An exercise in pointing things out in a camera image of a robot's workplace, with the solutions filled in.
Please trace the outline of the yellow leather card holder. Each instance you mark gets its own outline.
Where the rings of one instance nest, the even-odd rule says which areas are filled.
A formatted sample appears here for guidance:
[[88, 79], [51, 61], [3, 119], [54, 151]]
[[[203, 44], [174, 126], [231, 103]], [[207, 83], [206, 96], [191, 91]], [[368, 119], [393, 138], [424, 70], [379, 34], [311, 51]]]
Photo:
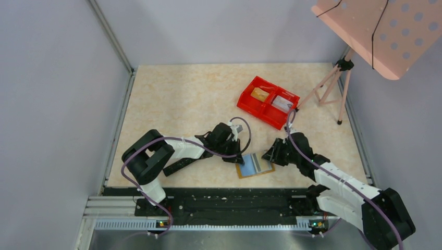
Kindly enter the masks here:
[[250, 178], [275, 171], [275, 166], [261, 158], [260, 153], [250, 153], [243, 156], [244, 163], [236, 164], [239, 179]]

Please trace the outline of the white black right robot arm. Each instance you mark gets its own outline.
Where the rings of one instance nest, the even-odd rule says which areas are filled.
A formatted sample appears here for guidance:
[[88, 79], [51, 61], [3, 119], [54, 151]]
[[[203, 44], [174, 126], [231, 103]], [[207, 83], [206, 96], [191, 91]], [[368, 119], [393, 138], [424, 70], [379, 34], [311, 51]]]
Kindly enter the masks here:
[[315, 182], [306, 193], [310, 208], [353, 225], [375, 249], [392, 249], [416, 232], [397, 191], [381, 190], [343, 172], [327, 157], [314, 153], [301, 132], [276, 138], [262, 159], [279, 166], [294, 164]]

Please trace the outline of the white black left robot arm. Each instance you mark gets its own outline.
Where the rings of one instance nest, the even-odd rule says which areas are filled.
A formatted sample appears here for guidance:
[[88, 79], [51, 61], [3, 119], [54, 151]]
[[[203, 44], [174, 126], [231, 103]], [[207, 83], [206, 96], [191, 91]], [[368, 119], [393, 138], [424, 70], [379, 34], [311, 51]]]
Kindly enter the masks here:
[[148, 131], [122, 155], [129, 172], [140, 186], [142, 193], [155, 206], [166, 197], [158, 176], [169, 176], [182, 168], [214, 155], [224, 162], [242, 164], [244, 162], [239, 133], [241, 125], [231, 122], [219, 123], [212, 131], [188, 138], [166, 137], [156, 129]]

